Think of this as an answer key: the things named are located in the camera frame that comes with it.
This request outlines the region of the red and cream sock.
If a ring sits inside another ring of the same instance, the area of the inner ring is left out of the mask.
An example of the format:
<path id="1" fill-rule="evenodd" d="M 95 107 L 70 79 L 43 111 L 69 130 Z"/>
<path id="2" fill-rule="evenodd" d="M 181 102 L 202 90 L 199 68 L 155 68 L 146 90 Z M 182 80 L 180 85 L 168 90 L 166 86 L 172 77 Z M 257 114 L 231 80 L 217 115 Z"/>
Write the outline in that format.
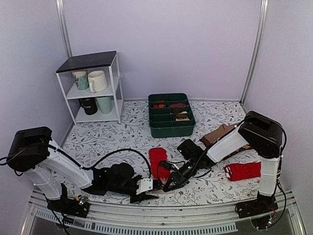
<path id="1" fill-rule="evenodd" d="M 162 161 L 167 160 L 166 150 L 160 147 L 150 149 L 149 159 L 153 178 L 155 180 L 160 179 L 163 184 L 166 184 L 170 171 L 159 165 Z"/>

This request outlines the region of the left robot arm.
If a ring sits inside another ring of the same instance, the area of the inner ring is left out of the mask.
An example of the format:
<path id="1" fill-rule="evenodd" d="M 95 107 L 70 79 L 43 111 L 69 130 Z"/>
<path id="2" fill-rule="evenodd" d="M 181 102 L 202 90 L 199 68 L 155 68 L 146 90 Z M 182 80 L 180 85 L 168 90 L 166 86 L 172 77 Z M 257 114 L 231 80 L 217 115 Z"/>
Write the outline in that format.
<path id="1" fill-rule="evenodd" d="M 144 178 L 135 175 L 127 163 L 104 168 L 82 166 L 52 139 L 51 129 L 45 126 L 17 131 L 8 155 L 1 158 L 0 164 L 27 175 L 61 212 L 69 212 L 73 203 L 65 196 L 67 190 L 52 177 L 51 171 L 56 171 L 88 194 L 126 194 L 131 203 L 155 199 L 149 192 L 161 189 L 161 182 L 152 179 L 150 168 L 149 176 Z"/>

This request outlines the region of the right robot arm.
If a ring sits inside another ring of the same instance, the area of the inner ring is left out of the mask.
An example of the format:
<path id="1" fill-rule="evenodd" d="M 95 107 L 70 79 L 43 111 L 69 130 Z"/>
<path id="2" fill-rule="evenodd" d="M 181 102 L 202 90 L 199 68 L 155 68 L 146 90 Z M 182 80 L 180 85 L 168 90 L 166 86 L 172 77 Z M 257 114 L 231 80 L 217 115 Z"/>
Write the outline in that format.
<path id="1" fill-rule="evenodd" d="M 181 168 L 174 169 L 163 186 L 163 191 L 185 186 L 198 169 L 211 168 L 236 150 L 249 145 L 261 160 L 260 197 L 253 202 L 253 209 L 256 213 L 264 213 L 272 205 L 270 197 L 275 194 L 279 164 L 286 143 L 287 135 L 281 124 L 250 111 L 241 122 L 206 149 L 190 139 L 183 141 L 177 150 L 186 159 L 186 163 Z"/>

